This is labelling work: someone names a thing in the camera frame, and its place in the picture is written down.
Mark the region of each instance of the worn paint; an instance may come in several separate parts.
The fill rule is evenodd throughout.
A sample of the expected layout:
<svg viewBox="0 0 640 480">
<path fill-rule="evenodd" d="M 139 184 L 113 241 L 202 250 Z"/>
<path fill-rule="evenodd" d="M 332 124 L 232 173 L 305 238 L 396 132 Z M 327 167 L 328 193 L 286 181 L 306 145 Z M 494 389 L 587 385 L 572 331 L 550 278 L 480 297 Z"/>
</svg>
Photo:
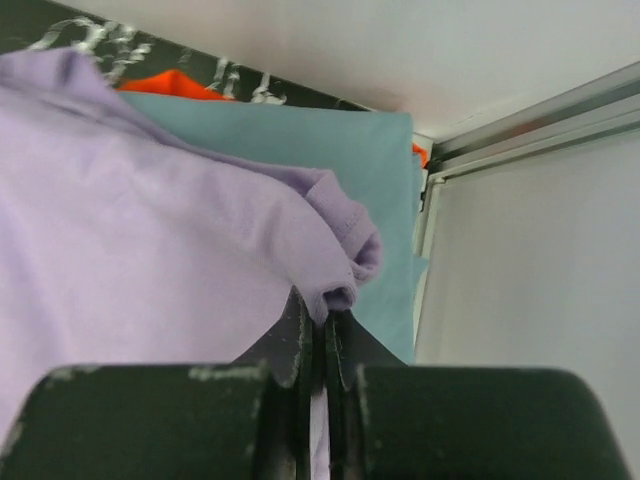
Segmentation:
<svg viewBox="0 0 640 480">
<path fill-rule="evenodd" d="M 20 440 L 20 437 L 22 437 L 23 432 L 24 432 L 23 422 L 17 421 L 16 423 L 13 424 L 13 426 L 11 427 L 11 430 L 9 430 L 7 438 L 4 441 L 4 444 L 2 445 L 2 449 L 0 449 L 0 460 L 8 457 L 11 454 L 11 452 L 13 451 L 13 448 L 18 443 L 18 440 Z"/>
<path fill-rule="evenodd" d="M 229 60 L 224 57 L 221 57 L 216 62 L 216 73 L 213 75 L 213 80 L 206 87 L 207 90 L 217 90 L 220 85 L 222 85 L 222 80 L 224 79 L 224 72 L 227 69 L 227 65 L 229 64 Z"/>
<path fill-rule="evenodd" d="M 253 408 L 251 409 L 251 418 L 256 419 L 260 415 L 260 407 L 262 407 L 262 398 L 258 397 L 253 401 Z"/>
<path fill-rule="evenodd" d="M 298 300 L 298 308 L 300 310 L 300 314 L 298 316 L 298 321 L 300 322 L 300 328 L 299 328 L 300 334 L 298 335 L 298 351 L 296 352 L 296 355 L 293 357 L 293 368 L 291 369 L 291 375 L 283 385 L 283 387 L 285 388 L 291 388 L 295 384 L 296 379 L 300 374 L 300 363 L 301 363 L 300 357 L 302 354 L 302 344 L 304 342 L 304 338 L 303 338 L 304 322 L 308 321 L 304 314 L 305 305 L 304 305 L 304 301 L 302 300 L 302 297 L 299 294 L 296 294 L 296 299 Z"/>
<path fill-rule="evenodd" d="M 31 44 L 29 50 L 45 50 L 53 45 L 62 31 L 71 25 L 82 27 L 86 30 L 85 38 L 82 41 L 74 42 L 73 46 L 80 52 L 93 53 L 93 49 L 114 30 L 118 25 L 115 22 L 106 22 L 104 25 L 94 22 L 87 17 L 76 17 L 69 20 L 62 20 L 54 23 L 40 40 Z"/>
<path fill-rule="evenodd" d="M 178 59 L 178 65 L 186 65 L 189 63 L 191 59 L 192 50 L 190 48 L 183 48 L 182 53 L 180 54 L 180 58 Z"/>
<path fill-rule="evenodd" d="M 231 367 L 219 369 L 215 367 L 192 367 L 189 369 L 189 378 L 201 382 L 209 380 L 261 380 L 264 378 L 264 369 L 255 367 Z"/>
<path fill-rule="evenodd" d="M 227 76 L 227 83 L 224 86 L 222 94 L 227 98 L 235 99 L 236 84 L 240 82 L 240 72 L 238 72 L 238 64 L 234 63 L 230 67 L 229 75 Z"/>
<path fill-rule="evenodd" d="M 131 42 L 133 42 L 136 33 L 137 30 L 135 28 L 129 25 L 120 25 L 110 35 L 109 42 L 115 45 L 117 53 L 111 70 L 104 74 L 109 83 L 115 83 L 120 80 L 129 65 L 143 61 L 145 56 L 151 52 L 153 47 L 151 43 L 139 43 L 133 49 L 131 48 Z"/>
<path fill-rule="evenodd" d="M 101 367 L 99 365 L 75 365 L 71 367 L 56 368 L 47 375 L 48 381 L 45 384 L 45 387 L 51 388 L 58 382 L 69 382 L 73 380 L 78 373 L 89 375 L 100 370 L 100 368 Z"/>
<path fill-rule="evenodd" d="M 262 74 L 260 85 L 253 91 L 251 96 L 251 103 L 268 103 L 271 105 L 283 105 L 287 101 L 286 95 L 277 97 L 269 91 L 269 84 L 271 83 L 271 75 L 268 73 Z"/>
<path fill-rule="evenodd" d="M 356 369 L 358 399 L 360 400 L 360 413 L 362 416 L 362 425 L 369 426 L 371 412 L 369 411 L 369 402 L 367 400 L 367 381 L 364 377 L 364 367 L 359 365 Z"/>
<path fill-rule="evenodd" d="M 253 454 L 255 453 L 255 451 L 256 451 L 256 446 L 255 446 L 255 444 L 254 444 L 254 443 L 250 443 L 250 444 L 248 444 L 248 445 L 245 447 L 245 449 L 244 449 L 244 454 L 245 454 L 247 457 L 251 458 L 251 457 L 253 457 Z"/>
</svg>

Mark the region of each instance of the light blue fabric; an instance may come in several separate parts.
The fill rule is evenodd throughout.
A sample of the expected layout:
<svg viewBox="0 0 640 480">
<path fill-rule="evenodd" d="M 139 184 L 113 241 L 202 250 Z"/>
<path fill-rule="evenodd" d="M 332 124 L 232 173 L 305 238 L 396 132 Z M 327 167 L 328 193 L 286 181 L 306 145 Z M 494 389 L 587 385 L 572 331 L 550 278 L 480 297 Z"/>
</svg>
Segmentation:
<svg viewBox="0 0 640 480">
<path fill-rule="evenodd" d="M 333 170 L 347 195 L 367 207 L 384 246 L 380 275 L 362 287 L 354 315 L 396 356 L 413 361 L 413 297 L 424 261 L 412 254 L 421 175 L 409 115 L 121 95 L 192 145 Z"/>
</svg>

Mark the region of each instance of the purple fabric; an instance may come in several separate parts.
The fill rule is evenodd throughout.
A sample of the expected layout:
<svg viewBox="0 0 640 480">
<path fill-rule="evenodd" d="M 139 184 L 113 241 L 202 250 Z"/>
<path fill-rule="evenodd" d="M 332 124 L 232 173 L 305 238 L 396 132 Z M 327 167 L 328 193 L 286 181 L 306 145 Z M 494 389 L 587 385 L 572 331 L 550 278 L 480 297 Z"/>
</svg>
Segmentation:
<svg viewBox="0 0 640 480">
<path fill-rule="evenodd" d="M 190 147 L 73 50 L 0 57 L 0 148 L 0 436 L 52 368 L 228 362 L 292 285 L 322 322 L 380 266 L 331 172 Z"/>
</svg>

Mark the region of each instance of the orange fabric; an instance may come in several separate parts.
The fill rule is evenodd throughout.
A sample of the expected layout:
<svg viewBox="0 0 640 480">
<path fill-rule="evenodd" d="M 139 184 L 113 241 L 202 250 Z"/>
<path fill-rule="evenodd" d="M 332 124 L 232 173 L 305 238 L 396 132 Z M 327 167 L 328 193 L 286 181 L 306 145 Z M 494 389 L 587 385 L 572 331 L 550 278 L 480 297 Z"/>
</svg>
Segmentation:
<svg viewBox="0 0 640 480">
<path fill-rule="evenodd" d="M 422 158 L 422 168 L 427 166 L 427 162 L 429 162 L 429 152 L 427 152 L 424 148 L 419 147 L 415 143 L 413 144 L 413 153 L 417 153 Z"/>
<path fill-rule="evenodd" d="M 233 101 L 215 90 L 208 90 L 198 82 L 192 80 L 180 70 L 167 70 L 154 77 L 142 80 L 130 80 L 118 88 L 122 92 L 157 93 L 174 97 L 192 98 L 194 100 L 222 100 Z M 422 158 L 422 168 L 429 161 L 429 152 L 413 144 L 413 153 Z"/>
</svg>

